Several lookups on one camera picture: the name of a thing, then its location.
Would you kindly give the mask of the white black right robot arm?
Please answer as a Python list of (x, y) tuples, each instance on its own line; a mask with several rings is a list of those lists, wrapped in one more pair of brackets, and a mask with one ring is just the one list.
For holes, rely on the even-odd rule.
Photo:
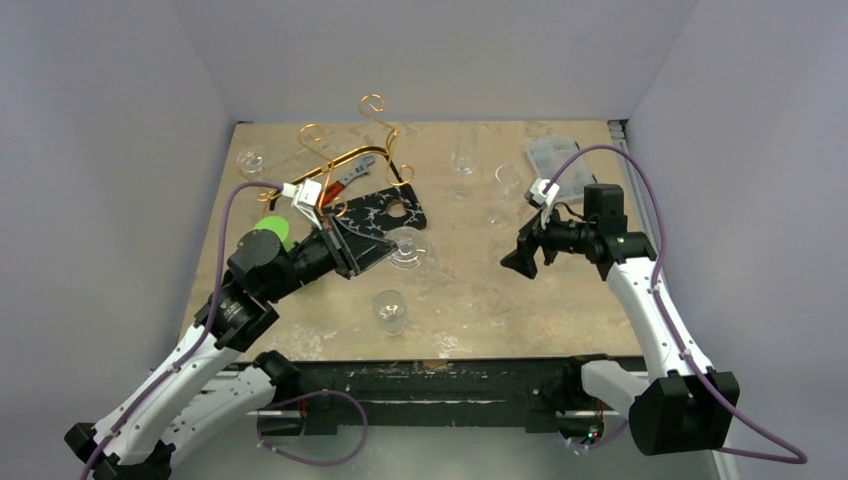
[(645, 233), (629, 230), (622, 188), (585, 187), (584, 212), (569, 220), (559, 215), (557, 194), (548, 179), (532, 184), (525, 198), (537, 212), (500, 263), (533, 279), (536, 253), (545, 264), (560, 253), (584, 256), (623, 307), (647, 375), (640, 378), (605, 355), (570, 360), (544, 399), (556, 407), (599, 400), (628, 421), (635, 445), (648, 456), (721, 448), (732, 422), (721, 402), (737, 403), (738, 381), (713, 368), (671, 304), (659, 306), (667, 291), (653, 276), (658, 255)]

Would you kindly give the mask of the clear stemmed glass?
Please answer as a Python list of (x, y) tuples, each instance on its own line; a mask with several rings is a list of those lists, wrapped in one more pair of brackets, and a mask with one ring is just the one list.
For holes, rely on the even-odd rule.
[(385, 239), (396, 244), (397, 249), (388, 257), (391, 265), (409, 270), (419, 267), (429, 252), (429, 243), (423, 233), (413, 227), (399, 227), (385, 234)]

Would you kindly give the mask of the short ribbed clear goblet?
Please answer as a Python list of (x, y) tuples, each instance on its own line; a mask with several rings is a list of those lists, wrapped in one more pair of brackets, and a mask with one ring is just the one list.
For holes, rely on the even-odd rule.
[(385, 290), (373, 300), (373, 312), (381, 329), (391, 336), (400, 335), (407, 324), (407, 302), (398, 291)]

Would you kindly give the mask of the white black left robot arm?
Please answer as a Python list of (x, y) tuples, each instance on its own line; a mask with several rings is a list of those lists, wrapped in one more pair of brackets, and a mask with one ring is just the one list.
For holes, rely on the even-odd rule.
[(109, 415), (66, 433), (85, 464), (82, 478), (167, 479), (237, 417), (268, 404), (292, 405), (301, 393), (300, 372), (276, 351), (260, 354), (227, 386), (201, 391), (276, 322), (274, 303), (331, 272), (355, 277), (397, 248), (333, 216), (291, 247), (272, 230), (246, 233), (220, 260), (218, 285), (166, 359)]

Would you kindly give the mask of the clear round wine glass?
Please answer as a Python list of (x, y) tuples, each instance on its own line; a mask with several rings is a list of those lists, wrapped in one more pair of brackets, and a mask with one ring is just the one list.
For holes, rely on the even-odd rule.
[(246, 146), (236, 157), (239, 172), (245, 177), (252, 177), (263, 172), (267, 163), (268, 153), (263, 145)]

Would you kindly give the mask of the green plastic wine glass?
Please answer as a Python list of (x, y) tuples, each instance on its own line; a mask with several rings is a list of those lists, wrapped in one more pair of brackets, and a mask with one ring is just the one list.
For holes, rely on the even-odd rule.
[(254, 229), (267, 230), (274, 233), (281, 241), (286, 252), (294, 247), (294, 243), (289, 239), (290, 225), (284, 217), (276, 215), (266, 216), (254, 225)]

